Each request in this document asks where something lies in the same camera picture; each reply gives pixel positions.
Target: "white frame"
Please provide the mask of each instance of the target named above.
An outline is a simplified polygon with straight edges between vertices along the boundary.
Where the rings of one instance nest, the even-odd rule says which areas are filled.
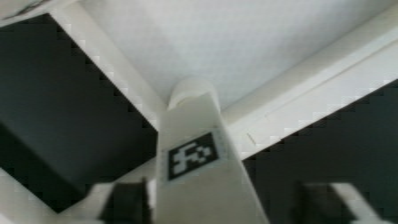
[[[52,16],[158,129],[167,103],[80,3],[57,8]],[[398,5],[222,111],[242,159],[398,79],[396,58]],[[139,181],[142,176],[151,179],[153,175],[151,160],[119,181]],[[27,218],[32,224],[53,224],[55,219],[64,223],[89,209],[82,202],[57,216],[9,174],[2,172],[0,176],[0,195],[12,202],[0,204],[0,211],[14,224],[25,224]]]

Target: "black wall panel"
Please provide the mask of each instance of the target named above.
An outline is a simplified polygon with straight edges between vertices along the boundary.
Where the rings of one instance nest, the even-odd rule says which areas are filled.
[[[0,166],[60,211],[155,156],[156,131],[48,15],[0,29],[0,122]]]
[[[350,182],[398,222],[398,81],[286,137],[245,167],[272,223],[295,223],[299,182]]]

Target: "white wall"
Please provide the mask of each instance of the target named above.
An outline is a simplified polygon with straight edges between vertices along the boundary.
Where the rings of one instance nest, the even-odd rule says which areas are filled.
[[[0,224],[53,224],[55,217],[43,201],[0,169]]]

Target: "white ceiling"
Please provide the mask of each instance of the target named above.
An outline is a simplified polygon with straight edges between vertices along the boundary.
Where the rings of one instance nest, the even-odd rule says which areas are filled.
[[[169,101],[204,77],[226,108],[396,0],[85,0],[82,5]]]

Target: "black surface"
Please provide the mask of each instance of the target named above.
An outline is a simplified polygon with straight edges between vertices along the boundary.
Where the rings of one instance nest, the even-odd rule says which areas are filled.
[[[295,193],[293,223],[352,224],[355,214],[329,183],[299,183]]]
[[[284,138],[245,167],[272,223],[295,223],[300,181],[350,182],[384,219],[398,222],[398,81]]]
[[[2,168],[60,211],[155,156],[156,131],[48,15],[0,28],[0,122]]]
[[[151,208],[147,198],[146,181],[135,184],[116,184],[100,220],[107,224],[149,224]]]

